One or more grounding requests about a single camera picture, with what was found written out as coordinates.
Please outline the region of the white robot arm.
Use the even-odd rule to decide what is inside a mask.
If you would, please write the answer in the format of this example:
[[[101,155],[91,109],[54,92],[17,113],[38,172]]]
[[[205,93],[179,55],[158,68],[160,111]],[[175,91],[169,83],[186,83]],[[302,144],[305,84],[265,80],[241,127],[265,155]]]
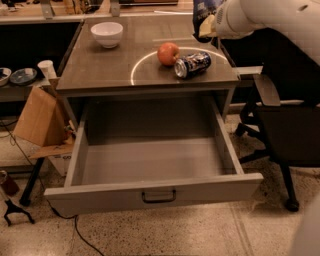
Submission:
[[[296,74],[319,89],[319,0],[226,0],[213,8],[213,0],[194,5],[194,30],[199,38],[240,39],[264,28],[288,38],[312,63],[294,66]],[[289,256],[320,256],[320,194],[308,206]]]

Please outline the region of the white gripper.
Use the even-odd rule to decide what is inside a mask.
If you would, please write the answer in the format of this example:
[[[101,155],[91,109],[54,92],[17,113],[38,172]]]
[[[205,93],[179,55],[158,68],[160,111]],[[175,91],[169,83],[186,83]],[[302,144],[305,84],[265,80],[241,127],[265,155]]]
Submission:
[[[254,32],[253,23],[247,18],[241,0],[226,0],[216,12],[209,15],[199,27],[199,37],[220,37],[221,39],[241,39]]]

